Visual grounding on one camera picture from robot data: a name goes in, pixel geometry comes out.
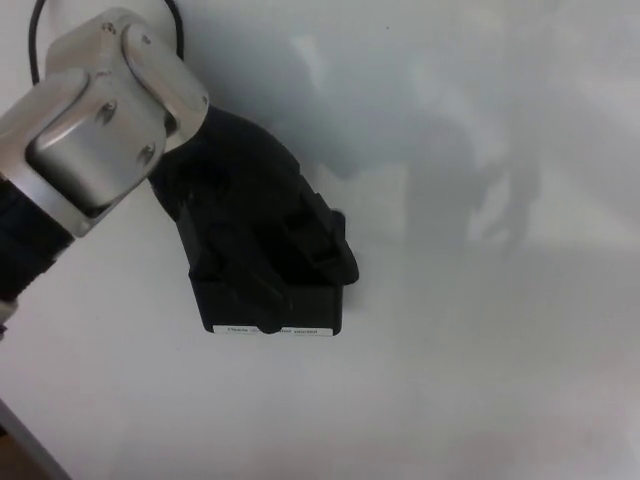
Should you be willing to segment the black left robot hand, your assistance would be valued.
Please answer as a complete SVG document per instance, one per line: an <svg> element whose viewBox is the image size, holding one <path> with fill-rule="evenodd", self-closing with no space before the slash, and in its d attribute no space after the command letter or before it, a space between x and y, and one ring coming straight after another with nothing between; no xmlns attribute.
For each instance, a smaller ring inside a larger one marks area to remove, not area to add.
<svg viewBox="0 0 640 480"><path fill-rule="evenodd" d="M205 330L335 336L359 268L346 219L259 125L210 107L150 176L175 223Z"/></svg>

